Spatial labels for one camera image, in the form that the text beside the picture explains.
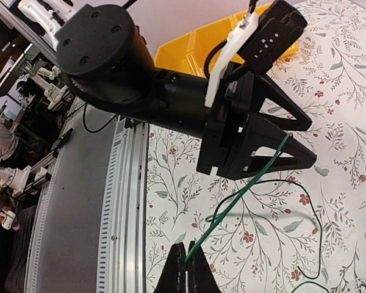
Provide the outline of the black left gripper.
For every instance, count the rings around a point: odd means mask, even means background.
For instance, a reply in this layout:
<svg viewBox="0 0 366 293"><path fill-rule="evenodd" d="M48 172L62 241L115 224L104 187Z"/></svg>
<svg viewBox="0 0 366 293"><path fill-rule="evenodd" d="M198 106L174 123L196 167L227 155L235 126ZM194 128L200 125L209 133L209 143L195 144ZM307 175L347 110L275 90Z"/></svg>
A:
<svg viewBox="0 0 366 293"><path fill-rule="evenodd" d="M226 179L245 179L259 174L273 157L257 155L260 148L280 151L265 173L311 168L317 155L286 131L307 131L312 119L266 74L256 75L256 109L269 99L294 119L270 114L251 115L255 75L247 72L238 80L220 84L210 108L196 171Z"/></svg>

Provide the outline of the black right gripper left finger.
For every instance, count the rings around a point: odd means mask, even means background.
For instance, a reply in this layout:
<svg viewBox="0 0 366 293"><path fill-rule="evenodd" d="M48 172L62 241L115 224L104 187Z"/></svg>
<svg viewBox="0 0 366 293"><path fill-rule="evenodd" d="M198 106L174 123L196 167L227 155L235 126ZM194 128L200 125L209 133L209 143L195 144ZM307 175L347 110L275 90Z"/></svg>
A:
<svg viewBox="0 0 366 293"><path fill-rule="evenodd" d="M182 242L171 246L154 293L186 292L185 256L185 247Z"/></svg>

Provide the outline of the yellow far bin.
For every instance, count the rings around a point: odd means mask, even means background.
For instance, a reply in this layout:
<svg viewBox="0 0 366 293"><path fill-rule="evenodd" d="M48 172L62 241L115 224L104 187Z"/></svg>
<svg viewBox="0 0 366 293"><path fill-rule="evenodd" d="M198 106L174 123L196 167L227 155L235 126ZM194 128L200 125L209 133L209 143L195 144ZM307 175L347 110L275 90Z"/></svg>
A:
<svg viewBox="0 0 366 293"><path fill-rule="evenodd" d="M208 53L229 35L246 13L247 10L243 10L196 28L163 44L158 48L154 57L155 67L204 78L203 66ZM275 67L287 72L290 62L299 57L300 47L298 42L295 42L273 63L270 69Z"/></svg>

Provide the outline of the front aluminium rail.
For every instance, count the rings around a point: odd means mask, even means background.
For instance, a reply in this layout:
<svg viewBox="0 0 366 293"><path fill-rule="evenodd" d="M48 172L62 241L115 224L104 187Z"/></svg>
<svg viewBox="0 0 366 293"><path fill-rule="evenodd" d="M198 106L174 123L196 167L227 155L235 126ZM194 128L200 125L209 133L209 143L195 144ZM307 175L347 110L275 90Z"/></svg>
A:
<svg viewBox="0 0 366 293"><path fill-rule="evenodd" d="M23 292L145 292L148 125L89 109L35 210Z"/></svg>

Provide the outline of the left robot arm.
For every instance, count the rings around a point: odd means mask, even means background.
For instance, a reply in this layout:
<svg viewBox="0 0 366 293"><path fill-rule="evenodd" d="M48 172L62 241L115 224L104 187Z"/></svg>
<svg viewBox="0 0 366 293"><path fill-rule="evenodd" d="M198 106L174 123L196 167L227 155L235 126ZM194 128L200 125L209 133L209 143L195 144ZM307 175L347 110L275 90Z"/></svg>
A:
<svg viewBox="0 0 366 293"><path fill-rule="evenodd" d="M198 172L238 180L312 167L292 137L312 120L268 76L307 21L286 1L248 13L206 57L204 76L157 68L126 5L67 8L53 30L70 90L106 112L201 139Z"/></svg>

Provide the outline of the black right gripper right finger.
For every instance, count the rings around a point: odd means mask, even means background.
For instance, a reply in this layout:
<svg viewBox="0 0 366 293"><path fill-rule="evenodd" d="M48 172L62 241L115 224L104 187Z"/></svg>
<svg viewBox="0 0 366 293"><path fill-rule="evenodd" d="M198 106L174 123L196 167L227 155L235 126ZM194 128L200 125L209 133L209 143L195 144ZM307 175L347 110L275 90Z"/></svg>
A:
<svg viewBox="0 0 366 293"><path fill-rule="evenodd" d="M186 291L189 293L221 293L201 246L187 257Z"/></svg>

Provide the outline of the floral patterned table mat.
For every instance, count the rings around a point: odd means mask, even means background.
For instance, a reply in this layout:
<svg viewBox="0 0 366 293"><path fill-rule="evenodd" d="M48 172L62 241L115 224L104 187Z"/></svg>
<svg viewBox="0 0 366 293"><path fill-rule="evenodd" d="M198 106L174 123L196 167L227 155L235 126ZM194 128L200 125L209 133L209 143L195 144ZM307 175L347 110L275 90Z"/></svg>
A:
<svg viewBox="0 0 366 293"><path fill-rule="evenodd" d="M307 170L264 175L203 243L222 292L366 292L366 9L304 1L300 57L270 77L312 119Z"/></svg>

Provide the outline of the person in background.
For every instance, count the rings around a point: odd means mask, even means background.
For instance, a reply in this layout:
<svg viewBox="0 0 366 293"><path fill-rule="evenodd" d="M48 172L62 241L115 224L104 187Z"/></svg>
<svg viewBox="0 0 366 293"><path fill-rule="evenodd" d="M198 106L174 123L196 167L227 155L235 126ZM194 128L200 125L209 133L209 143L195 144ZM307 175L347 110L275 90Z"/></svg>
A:
<svg viewBox="0 0 366 293"><path fill-rule="evenodd" d="M0 156L3 161L14 155L19 144L17 136L10 132L11 127L8 120L0 117Z"/></svg>

